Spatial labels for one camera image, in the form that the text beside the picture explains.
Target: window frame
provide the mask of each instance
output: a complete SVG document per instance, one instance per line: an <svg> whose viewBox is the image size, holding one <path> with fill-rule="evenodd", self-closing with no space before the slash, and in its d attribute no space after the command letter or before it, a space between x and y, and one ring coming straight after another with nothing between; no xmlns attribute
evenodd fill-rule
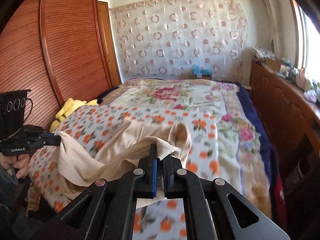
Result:
<svg viewBox="0 0 320 240"><path fill-rule="evenodd" d="M295 0L289 0L293 13L296 34L296 57L294 65L296 68L306 68L308 62L308 35L306 14Z"/></svg>

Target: blue blanket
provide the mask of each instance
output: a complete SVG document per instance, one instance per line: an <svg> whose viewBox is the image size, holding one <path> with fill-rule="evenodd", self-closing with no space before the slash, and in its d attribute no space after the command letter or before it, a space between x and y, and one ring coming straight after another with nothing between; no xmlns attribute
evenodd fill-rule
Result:
<svg viewBox="0 0 320 240"><path fill-rule="evenodd" d="M262 126L262 123L258 117L258 114L250 100L250 97L243 86L239 85L239 92L237 93L242 108L244 110L244 114L246 115L247 119L255 126L256 131L261 134L260 137L260 154L261 158L264 163L264 169L266 175L268 177L270 183L270 197L271 197L271 204L272 204L272 217L273 221L277 224L278 223L278 214L276 210L276 200L275 200L275 186L277 177L279 175L279 168L278 168L278 159L276 153L273 149L271 142Z"/></svg>

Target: human hand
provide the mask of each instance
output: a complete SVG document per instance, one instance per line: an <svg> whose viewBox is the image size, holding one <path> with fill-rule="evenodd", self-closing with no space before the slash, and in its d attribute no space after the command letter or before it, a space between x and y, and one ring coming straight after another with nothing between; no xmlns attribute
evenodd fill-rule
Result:
<svg viewBox="0 0 320 240"><path fill-rule="evenodd" d="M16 174L17 179L24 178L28 175L29 160L30 157L28 154L18 155L17 159L17 156L3 156L0 153L0 165L10 176L13 176L11 170L12 164L15 169L19 169Z"/></svg>

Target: wooden wardrobe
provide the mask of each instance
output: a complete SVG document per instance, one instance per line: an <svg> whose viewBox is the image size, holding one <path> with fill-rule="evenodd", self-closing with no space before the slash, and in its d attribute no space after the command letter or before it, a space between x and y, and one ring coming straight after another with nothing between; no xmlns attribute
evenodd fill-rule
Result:
<svg viewBox="0 0 320 240"><path fill-rule="evenodd" d="M99 18L97 0L25 0L6 25L0 92L31 89L27 123L49 127L68 98L90 101L121 83L103 6Z"/></svg>

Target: beige cloth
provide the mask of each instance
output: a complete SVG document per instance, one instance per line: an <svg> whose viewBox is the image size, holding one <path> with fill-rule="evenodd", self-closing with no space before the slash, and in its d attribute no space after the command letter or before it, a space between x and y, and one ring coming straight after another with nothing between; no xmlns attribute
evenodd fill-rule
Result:
<svg viewBox="0 0 320 240"><path fill-rule="evenodd" d="M183 123L172 126L125 120L94 158L65 132L59 131L56 135L61 136L61 144L53 161L63 177L64 195L71 200L99 178L119 179L136 168L139 159L148 156L151 143L157 144L160 160L171 154L181 160L183 168L191 149L190 133ZM156 198L138 199L137 208L164 198L162 178L157 179Z"/></svg>

